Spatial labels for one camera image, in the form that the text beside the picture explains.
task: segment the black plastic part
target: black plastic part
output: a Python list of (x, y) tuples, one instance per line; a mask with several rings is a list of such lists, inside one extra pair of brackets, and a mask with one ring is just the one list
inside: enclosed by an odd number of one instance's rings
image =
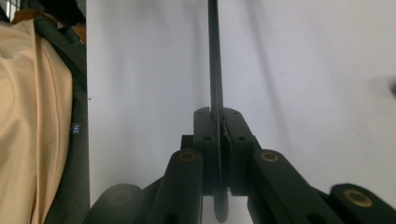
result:
[(254, 224), (276, 224), (271, 208), (262, 197), (262, 192), (257, 185), (252, 184), (247, 197), (247, 209)]
[(198, 224), (202, 214), (203, 157), (196, 150), (174, 153), (148, 217), (148, 224)]
[(7, 17), (7, 14), (2, 7), (0, 7), (0, 21), (9, 22), (9, 17)]
[(181, 135), (180, 150), (194, 149), (194, 135)]
[[(222, 123), (222, 83), (221, 83), (221, 57), (219, 38), (219, 8), (218, 0), (208, 0), (208, 27), (209, 27), (209, 62), (210, 62), (210, 103), (212, 118), (216, 130), (221, 130)], [(217, 134), (220, 143), (221, 132)]]
[(85, 16), (78, 7), (76, 0), (38, 0), (44, 8), (67, 25), (85, 22)]
[(282, 154), (256, 151), (252, 173), (276, 223), (344, 223)]
[(346, 223), (394, 224), (396, 212), (370, 190), (352, 184), (332, 187), (331, 206)]
[(229, 185), (233, 196), (248, 196), (252, 179), (250, 164), (255, 150), (262, 149), (241, 113), (224, 108), (224, 126), (231, 142)]
[(143, 189), (143, 200), (139, 208), (139, 217), (136, 219), (136, 224), (147, 223), (149, 218), (149, 212), (154, 204), (155, 196), (157, 195), (158, 189), (160, 188), (163, 179), (160, 178), (154, 183)]
[(142, 199), (142, 190), (137, 186), (116, 185), (100, 196), (86, 216), (84, 224), (141, 223), (139, 207)]
[(219, 166), (217, 165), (216, 137), (209, 107), (201, 108), (194, 113), (193, 148), (199, 151), (204, 159), (204, 195), (213, 195), (218, 182)]
[(225, 222), (228, 216), (227, 184), (227, 148), (224, 137), (220, 138), (223, 153), (220, 155), (216, 138), (216, 128), (209, 107), (201, 108), (194, 113), (193, 148), (204, 157), (204, 195), (214, 197), (215, 214), (218, 222)]

